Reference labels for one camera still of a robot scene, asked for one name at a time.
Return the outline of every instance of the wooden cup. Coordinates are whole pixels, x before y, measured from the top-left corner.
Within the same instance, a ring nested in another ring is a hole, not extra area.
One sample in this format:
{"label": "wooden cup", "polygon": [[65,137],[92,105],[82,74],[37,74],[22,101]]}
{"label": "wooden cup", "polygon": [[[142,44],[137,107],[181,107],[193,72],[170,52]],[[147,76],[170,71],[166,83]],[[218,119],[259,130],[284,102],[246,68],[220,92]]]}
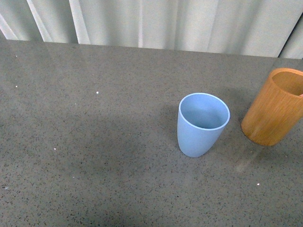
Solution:
{"label": "wooden cup", "polygon": [[242,131],[253,142],[277,144],[303,117],[303,72],[273,70],[246,113]]}

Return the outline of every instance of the cup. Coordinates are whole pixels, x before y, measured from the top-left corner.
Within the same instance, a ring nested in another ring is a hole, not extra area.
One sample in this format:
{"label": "cup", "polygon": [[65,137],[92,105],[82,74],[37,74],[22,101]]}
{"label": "cup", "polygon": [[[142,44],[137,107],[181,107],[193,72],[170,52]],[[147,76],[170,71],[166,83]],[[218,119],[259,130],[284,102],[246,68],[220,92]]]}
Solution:
{"label": "cup", "polygon": [[230,119],[227,105],[206,93],[185,96],[179,104],[178,143],[190,157],[205,154],[219,138]]}
{"label": "cup", "polygon": [[242,131],[253,142],[277,144],[303,117],[303,72],[273,70],[246,113]]}

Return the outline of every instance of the curtain fold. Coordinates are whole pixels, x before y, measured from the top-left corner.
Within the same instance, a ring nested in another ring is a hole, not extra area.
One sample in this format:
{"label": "curtain fold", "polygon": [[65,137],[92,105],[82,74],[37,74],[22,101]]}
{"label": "curtain fold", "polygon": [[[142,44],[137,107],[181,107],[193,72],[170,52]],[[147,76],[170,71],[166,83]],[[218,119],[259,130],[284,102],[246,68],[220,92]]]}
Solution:
{"label": "curtain fold", "polygon": [[303,59],[303,14],[289,36],[280,57]]}
{"label": "curtain fold", "polygon": [[302,0],[1,0],[0,30],[14,40],[303,58],[302,13]]}

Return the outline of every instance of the speckled countertop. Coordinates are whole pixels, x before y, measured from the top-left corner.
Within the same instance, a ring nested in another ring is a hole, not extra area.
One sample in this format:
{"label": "speckled countertop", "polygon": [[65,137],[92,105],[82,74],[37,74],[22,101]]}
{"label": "speckled countertop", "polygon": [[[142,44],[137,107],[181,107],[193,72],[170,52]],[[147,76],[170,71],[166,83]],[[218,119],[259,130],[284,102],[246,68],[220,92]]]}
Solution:
{"label": "speckled countertop", "polygon": [[[0,41],[0,226],[302,226],[303,120],[273,147],[240,122],[269,72],[302,60]],[[231,120],[199,158],[178,104]]]}

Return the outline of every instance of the bamboo cup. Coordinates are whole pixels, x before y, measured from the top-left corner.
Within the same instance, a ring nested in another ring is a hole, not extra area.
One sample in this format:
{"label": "bamboo cup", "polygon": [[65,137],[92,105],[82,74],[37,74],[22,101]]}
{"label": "bamboo cup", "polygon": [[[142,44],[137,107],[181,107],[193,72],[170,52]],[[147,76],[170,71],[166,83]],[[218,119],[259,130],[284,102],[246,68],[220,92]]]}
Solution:
{"label": "bamboo cup", "polygon": [[273,70],[246,113],[242,131],[253,142],[277,144],[303,117],[303,72]]}

